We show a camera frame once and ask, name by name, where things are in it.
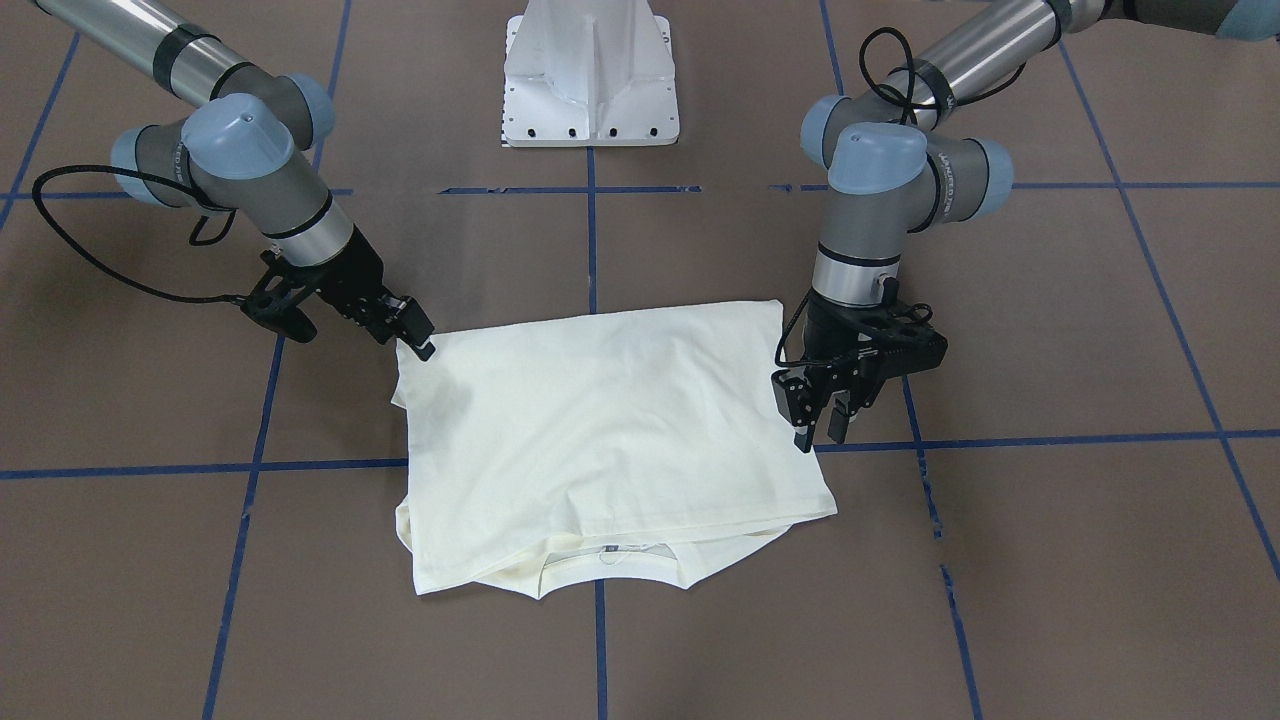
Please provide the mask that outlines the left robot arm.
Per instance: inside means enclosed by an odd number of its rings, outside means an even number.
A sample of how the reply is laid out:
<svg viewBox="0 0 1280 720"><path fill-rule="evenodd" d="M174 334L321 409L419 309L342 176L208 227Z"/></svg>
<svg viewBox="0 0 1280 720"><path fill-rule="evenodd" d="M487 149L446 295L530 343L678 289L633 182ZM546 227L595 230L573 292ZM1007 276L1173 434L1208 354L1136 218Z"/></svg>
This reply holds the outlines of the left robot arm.
<svg viewBox="0 0 1280 720"><path fill-rule="evenodd" d="M1124 19L1254 42L1277 33L1275 1L993 1L923 54L882 27L902 63L882 79L860 65L867 90L817 101L800 131L803 151L827 174L831 199L812 287L794 314L803 354L774 359L780 414L803 452L819 420L846 439L888 380L928 372L948 342L927 304L901 297L906 240L934 225L998 210L1015 179L1006 147L938 132L957 109L1009 87L1037 54L1102 19Z"/></svg>

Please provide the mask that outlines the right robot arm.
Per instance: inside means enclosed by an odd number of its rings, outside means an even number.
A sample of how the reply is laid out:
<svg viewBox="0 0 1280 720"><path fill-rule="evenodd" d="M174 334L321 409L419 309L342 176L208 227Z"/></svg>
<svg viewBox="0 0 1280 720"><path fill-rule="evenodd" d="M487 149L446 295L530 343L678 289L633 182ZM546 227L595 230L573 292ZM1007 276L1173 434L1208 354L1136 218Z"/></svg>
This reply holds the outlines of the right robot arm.
<svg viewBox="0 0 1280 720"><path fill-rule="evenodd" d="M246 217L257 228L268 269L248 293L223 295L224 304L307 343L317 332L301 305L319 296L376 342L399 340L421 360L434 354L425 311L384 286L380 256L305 158L335 123L321 85L265 72L157 1L40 8L193 108L184 120L127 131L99 172L141 202Z"/></svg>

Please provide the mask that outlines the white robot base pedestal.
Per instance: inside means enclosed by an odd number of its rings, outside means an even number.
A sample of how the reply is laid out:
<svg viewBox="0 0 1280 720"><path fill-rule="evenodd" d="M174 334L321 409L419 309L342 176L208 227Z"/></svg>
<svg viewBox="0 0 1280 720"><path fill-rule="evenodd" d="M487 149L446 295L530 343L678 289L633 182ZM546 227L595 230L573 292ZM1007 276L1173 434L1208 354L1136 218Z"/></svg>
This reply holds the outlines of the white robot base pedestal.
<svg viewBox="0 0 1280 720"><path fill-rule="evenodd" d="M681 132L671 24L648 1L530 1L506 24L500 141L650 147Z"/></svg>

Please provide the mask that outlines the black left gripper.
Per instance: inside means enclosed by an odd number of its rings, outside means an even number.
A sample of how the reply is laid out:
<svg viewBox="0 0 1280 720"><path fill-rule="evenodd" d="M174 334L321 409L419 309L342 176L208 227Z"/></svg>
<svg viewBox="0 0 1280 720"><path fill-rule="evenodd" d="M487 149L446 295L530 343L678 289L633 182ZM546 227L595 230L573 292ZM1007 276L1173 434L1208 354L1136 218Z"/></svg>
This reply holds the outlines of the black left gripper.
<svg viewBox="0 0 1280 720"><path fill-rule="evenodd" d="M948 340L932 324L932 307L899 300L845 307L809 291L785 323L771 382L782 418L803 454L813 448L817 423L829 410L827 436L844 445L858 414L872 407L884 384L937 368Z"/></svg>

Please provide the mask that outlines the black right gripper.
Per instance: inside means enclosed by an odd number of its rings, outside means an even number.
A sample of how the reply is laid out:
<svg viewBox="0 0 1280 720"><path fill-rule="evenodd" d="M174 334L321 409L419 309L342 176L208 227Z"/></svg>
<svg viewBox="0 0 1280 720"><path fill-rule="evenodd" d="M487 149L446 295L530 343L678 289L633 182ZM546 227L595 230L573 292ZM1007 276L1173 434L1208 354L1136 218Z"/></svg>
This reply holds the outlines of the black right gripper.
<svg viewBox="0 0 1280 720"><path fill-rule="evenodd" d="M273 251L261 259L268 269L239 305L259 325L297 343L314 341L317 328L301 304L316 295L380 345L397 338L421 363L435 354L434 324L416 299L383 284L383 260L358 228L340 252L317 265L296 266Z"/></svg>

